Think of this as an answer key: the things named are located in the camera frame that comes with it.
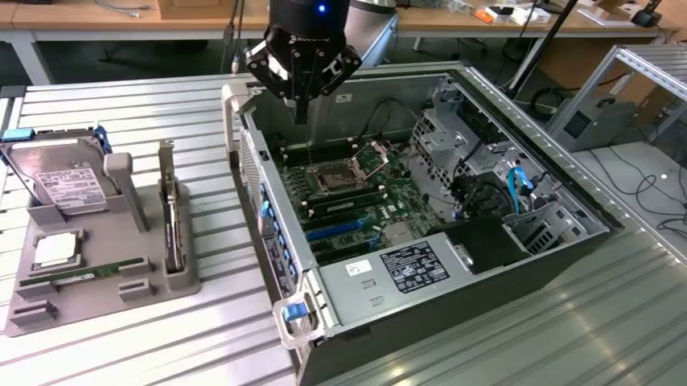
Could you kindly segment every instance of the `black plastic part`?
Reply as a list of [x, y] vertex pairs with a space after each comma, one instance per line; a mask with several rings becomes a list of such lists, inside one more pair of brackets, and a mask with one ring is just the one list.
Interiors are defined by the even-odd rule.
[[632, 17], [632, 23], [644, 28], [652, 28], [658, 26], [658, 22], [660, 22], [663, 15], [658, 12], [640, 10], [636, 12]]
[[0, 98], [23, 98], [25, 86], [4, 86], [0, 88]]
[[470, 254], [474, 264], [468, 266], [468, 269], [474, 274], [512, 264], [531, 256], [519, 248], [503, 228], [502, 219], [496, 216], [455, 221], [431, 230], [431, 234], [439, 232], [444, 232], [451, 243], [460, 245]]

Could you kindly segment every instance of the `ram module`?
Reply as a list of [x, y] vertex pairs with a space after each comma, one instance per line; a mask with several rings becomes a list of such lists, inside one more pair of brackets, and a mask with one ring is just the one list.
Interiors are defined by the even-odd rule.
[[336, 215], [338, 213], [370, 207], [383, 203], [388, 197], [388, 193], [384, 190], [374, 191], [363, 195], [355, 195], [352, 197], [339, 199], [327, 203], [319, 203], [312, 205], [308, 210], [308, 216], [312, 219], [318, 219], [324, 216]]

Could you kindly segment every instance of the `circuit board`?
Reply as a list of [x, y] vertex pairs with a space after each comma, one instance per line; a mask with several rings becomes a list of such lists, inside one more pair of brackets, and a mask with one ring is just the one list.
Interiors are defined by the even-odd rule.
[[[350, 158], [335, 159], [303, 166], [279, 167], [291, 203], [300, 218], [300, 224], [306, 231], [306, 238], [318, 235], [316, 240], [310, 239], [311, 250], [320, 264], [331, 264], [347, 258], [363, 255], [395, 244], [420, 238], [427, 231], [442, 223], [430, 205], [423, 199], [410, 172], [404, 164], [391, 151], [386, 153], [388, 163], [382, 165], [382, 157], [376, 150], [368, 146], [356, 156], [362, 172], [368, 175], [363, 180], [351, 171]], [[379, 201], [366, 201], [364, 204], [350, 205], [336, 209], [336, 214], [312, 219], [304, 206], [306, 201], [316, 200], [350, 193], [355, 195], [383, 188], [383, 194], [378, 194]], [[348, 224], [350, 232], [342, 232], [331, 236], [327, 230], [340, 224]], [[398, 238], [390, 237], [392, 229], [407, 230], [408, 235]]]

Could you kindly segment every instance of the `ram slot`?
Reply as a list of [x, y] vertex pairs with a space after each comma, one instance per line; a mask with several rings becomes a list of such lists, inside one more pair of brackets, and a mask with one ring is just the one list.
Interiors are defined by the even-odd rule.
[[367, 195], [368, 193], [378, 192], [383, 190], [382, 187], [364, 187], [363, 189], [356, 189], [354, 191], [346, 191], [344, 193], [338, 193], [336, 195], [326, 195], [323, 197], [315, 197], [312, 199], [307, 199], [307, 205], [308, 207], [315, 207], [316, 205], [320, 205], [322, 203], [332, 203], [334, 201], [340, 201], [342, 199], [347, 199], [351, 197], [358, 197], [360, 195]]
[[354, 211], [362, 209], [363, 207], [370, 207], [383, 203], [387, 197], [388, 194], [386, 191], [375, 191], [366, 195], [358, 195], [347, 199], [340, 199], [339, 201], [332, 201], [331, 203], [320, 203], [314, 205], [308, 210], [308, 216], [312, 219], [316, 219], [324, 216], [335, 215], [344, 211]]
[[311, 163], [336, 161], [351, 157], [352, 150], [350, 145], [322, 147], [322, 148], [299, 148], [283, 152], [284, 165], [287, 167], [306, 166]]

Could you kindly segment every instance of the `hard drive label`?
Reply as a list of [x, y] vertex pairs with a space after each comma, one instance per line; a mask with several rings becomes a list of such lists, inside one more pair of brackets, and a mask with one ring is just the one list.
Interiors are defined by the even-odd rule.
[[36, 178], [60, 209], [106, 203], [106, 195], [91, 168], [36, 173]]
[[404, 294], [450, 278], [430, 244], [423, 241], [380, 255], [396, 288]]

